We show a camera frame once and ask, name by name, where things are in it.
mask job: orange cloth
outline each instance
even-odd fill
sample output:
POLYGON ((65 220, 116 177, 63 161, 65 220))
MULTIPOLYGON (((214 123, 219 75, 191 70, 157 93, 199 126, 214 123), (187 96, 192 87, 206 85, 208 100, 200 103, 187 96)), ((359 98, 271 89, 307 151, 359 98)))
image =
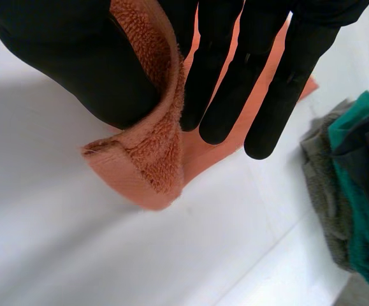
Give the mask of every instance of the orange cloth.
MULTIPOLYGON (((82 154, 90 167, 113 189, 135 204, 152 210, 167 207, 196 175, 242 146, 245 135, 275 73, 284 48, 286 26, 275 40, 268 64, 227 140, 209 145, 198 131, 182 133, 184 70, 173 29, 156 0, 112 0, 111 12, 124 28, 143 69, 161 91, 162 99, 149 116, 121 134, 86 145, 82 154)), ((236 48, 239 21, 220 81, 236 48)), ((189 68, 197 48, 185 61, 189 68)), ((317 88, 308 81, 302 96, 317 88)))

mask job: white surface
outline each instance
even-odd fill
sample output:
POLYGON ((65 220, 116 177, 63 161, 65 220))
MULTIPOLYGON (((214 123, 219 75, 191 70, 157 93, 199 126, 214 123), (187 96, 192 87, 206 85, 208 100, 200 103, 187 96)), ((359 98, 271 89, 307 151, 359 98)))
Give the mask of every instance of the white surface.
POLYGON ((312 118, 369 89, 365 50, 369 9, 319 61, 320 89, 270 158, 241 150, 152 213, 79 156, 107 128, 0 43, 0 305, 331 305, 347 275, 311 209, 298 143, 312 118))

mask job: hand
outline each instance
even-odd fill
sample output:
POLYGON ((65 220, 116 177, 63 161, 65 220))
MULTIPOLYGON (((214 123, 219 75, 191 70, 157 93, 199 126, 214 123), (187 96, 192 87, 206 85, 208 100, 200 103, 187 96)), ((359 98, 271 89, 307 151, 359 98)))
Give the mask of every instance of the hand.
POLYGON ((110 0, 0 0, 0 39, 97 118, 124 129, 156 106, 159 93, 109 5, 110 0))
MULTIPOLYGON (((198 1, 159 2, 186 56, 198 1)), ((214 145, 226 139, 292 11, 284 54, 244 144, 250 157, 268 157, 320 56, 332 46, 340 27, 357 21, 368 4, 369 0, 246 0, 234 59, 207 109, 243 0, 199 0, 201 40, 185 85, 182 129, 192 131, 199 126, 202 139, 214 145)))

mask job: gray towel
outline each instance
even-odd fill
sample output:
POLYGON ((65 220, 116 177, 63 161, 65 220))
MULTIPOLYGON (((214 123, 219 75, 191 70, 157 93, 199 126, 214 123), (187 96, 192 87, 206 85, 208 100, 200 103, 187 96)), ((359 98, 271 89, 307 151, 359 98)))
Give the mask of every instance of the gray towel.
POLYGON ((347 271, 352 271, 349 263, 352 212, 349 201, 338 185, 331 159, 328 127, 350 106, 348 101, 341 102, 325 118, 315 122, 317 127, 301 142, 308 159, 303 165, 303 172, 310 199, 322 224, 333 261, 347 271))

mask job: teal towel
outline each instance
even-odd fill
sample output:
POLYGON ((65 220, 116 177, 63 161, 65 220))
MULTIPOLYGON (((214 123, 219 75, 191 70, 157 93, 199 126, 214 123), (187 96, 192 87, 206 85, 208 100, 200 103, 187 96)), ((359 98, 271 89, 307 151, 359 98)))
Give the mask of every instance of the teal towel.
MULTIPOLYGON (((369 116, 369 92, 360 95, 354 105, 329 127, 332 150, 344 140, 349 130, 369 116)), ((349 259, 353 269, 369 283, 369 203, 363 190, 355 184, 349 174, 334 162, 338 181, 349 199, 352 208, 353 233, 349 244, 349 259)))

